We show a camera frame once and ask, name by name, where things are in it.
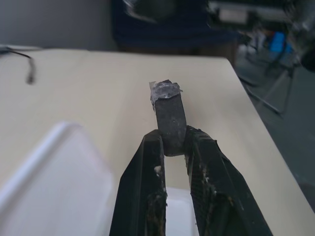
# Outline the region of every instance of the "gray floor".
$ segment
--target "gray floor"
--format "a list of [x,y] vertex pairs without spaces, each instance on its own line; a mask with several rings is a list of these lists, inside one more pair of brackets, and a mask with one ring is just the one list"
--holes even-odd
[[[252,55],[251,58],[253,61],[262,58],[271,60],[274,56],[273,53],[262,52],[258,56]],[[255,83],[264,84],[252,89],[258,94],[265,94],[277,75],[283,71],[279,69],[269,76],[263,76],[265,68],[265,63],[253,64],[245,59],[244,52],[240,51],[236,65],[237,74]],[[268,101],[281,107],[287,85],[286,79],[269,96]],[[315,200],[315,73],[303,68],[296,70],[287,111],[283,117],[264,106],[257,107],[257,101],[254,99],[252,102],[306,198],[313,205]]]

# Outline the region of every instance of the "white table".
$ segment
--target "white table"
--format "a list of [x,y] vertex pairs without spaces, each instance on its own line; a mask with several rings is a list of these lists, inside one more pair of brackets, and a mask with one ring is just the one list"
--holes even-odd
[[[315,235],[315,215],[225,59],[74,50],[0,58],[0,186],[61,120],[82,124],[119,178],[157,127],[149,82],[179,83],[187,123],[218,140],[243,174],[275,236]],[[189,188],[183,157],[165,159],[166,184]]]

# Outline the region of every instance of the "table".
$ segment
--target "table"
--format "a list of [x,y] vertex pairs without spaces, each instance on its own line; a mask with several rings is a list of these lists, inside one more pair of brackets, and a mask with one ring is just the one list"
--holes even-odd
[[[144,56],[77,50],[0,58],[0,186],[61,120],[85,127],[119,178],[143,136],[157,128],[149,82],[179,83],[187,123],[218,140],[243,174],[275,236],[315,234],[315,215],[246,95],[220,58]],[[165,159],[166,185],[189,189],[182,156]]]

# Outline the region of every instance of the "floor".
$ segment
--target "floor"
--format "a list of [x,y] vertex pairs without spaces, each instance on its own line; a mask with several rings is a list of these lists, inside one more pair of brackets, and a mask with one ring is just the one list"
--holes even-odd
[[[252,89],[257,94],[266,94],[271,84],[283,72],[279,68],[268,76],[263,75],[267,64],[261,62],[261,59],[270,61],[275,55],[268,51],[262,52],[259,55],[251,55],[249,61],[245,58],[244,48],[240,49],[236,72],[239,77],[262,84]],[[288,54],[283,62],[290,63],[290,61]],[[287,86],[288,79],[284,79],[281,86],[268,97],[268,101],[277,107],[282,107]],[[301,67],[296,70],[288,107],[282,117],[258,104],[255,99],[251,98],[251,100],[304,195],[315,210],[315,73]]]

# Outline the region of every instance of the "table surface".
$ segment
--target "table surface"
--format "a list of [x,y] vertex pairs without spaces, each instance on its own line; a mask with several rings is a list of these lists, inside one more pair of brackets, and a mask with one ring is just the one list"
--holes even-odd
[[[116,184],[143,136],[157,128],[149,82],[181,89],[187,123],[218,140],[243,174],[275,236],[315,235],[315,215],[229,62],[220,58],[46,50],[0,58],[0,186],[54,124],[84,126]],[[189,189],[182,156],[165,159],[166,185]]]

